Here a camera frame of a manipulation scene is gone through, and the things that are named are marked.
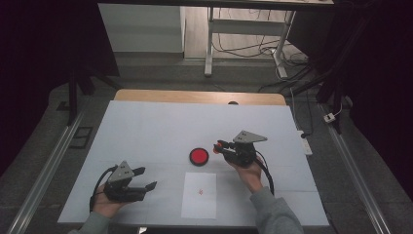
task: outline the red button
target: red button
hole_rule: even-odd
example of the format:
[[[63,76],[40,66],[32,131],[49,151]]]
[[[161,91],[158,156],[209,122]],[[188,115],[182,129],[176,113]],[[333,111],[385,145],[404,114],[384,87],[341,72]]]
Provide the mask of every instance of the red button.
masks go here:
[[[195,166],[203,166],[207,163],[209,155],[204,148],[195,148],[189,154],[189,160]]]

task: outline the hand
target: hand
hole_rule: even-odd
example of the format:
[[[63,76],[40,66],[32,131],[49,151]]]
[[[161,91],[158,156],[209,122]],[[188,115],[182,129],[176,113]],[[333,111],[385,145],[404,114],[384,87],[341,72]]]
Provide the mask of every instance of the hand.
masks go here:
[[[112,202],[103,192],[104,184],[100,185],[94,195],[93,211],[103,216],[112,218],[124,205],[128,203]]]
[[[242,168],[230,162],[228,162],[228,164],[237,171],[240,179],[251,193],[255,193],[263,187],[261,183],[261,168],[255,162],[248,168]]]

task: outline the white tabletop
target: white tabletop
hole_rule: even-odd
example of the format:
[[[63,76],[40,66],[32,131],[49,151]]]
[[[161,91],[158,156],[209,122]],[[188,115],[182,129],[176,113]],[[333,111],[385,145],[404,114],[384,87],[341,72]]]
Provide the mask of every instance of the white tabletop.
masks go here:
[[[250,193],[237,173],[212,152],[217,140],[240,131],[268,140],[254,143],[268,163],[275,196],[283,197],[302,225],[328,225],[288,106],[164,103],[112,100],[58,222],[82,223],[100,175],[126,160],[146,172],[130,187],[158,181],[142,202],[123,207],[114,221],[140,226],[255,226]],[[209,161],[196,167],[189,153],[202,147]],[[186,173],[216,174],[216,218],[181,217]],[[263,175],[262,181],[268,185]]]

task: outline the gray sleeve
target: gray sleeve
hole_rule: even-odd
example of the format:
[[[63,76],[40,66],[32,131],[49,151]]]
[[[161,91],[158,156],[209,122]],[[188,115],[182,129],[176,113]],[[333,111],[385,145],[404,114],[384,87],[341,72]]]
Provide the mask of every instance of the gray sleeve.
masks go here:
[[[80,230],[71,230],[68,234],[101,234],[109,225],[110,219],[92,212]]]
[[[268,187],[252,194],[250,200],[257,210],[255,223],[260,234],[304,233],[284,198],[276,199]]]

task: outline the table leg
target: table leg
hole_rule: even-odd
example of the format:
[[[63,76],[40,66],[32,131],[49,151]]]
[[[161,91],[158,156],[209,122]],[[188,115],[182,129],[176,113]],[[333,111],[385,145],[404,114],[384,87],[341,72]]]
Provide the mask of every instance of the table leg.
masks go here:
[[[277,46],[276,50],[273,50],[273,58],[277,66],[277,71],[279,72],[280,78],[284,79],[287,78],[286,72],[285,72],[285,67],[282,63],[282,48],[286,40],[286,36],[288,35],[289,28],[291,27],[292,19],[294,18],[295,12],[286,12],[287,17],[285,20],[284,27],[282,29],[282,35],[280,37],[279,44]]]
[[[210,77],[212,75],[212,30],[213,30],[213,8],[209,8],[209,16],[208,16],[208,22],[207,22],[205,77]]]

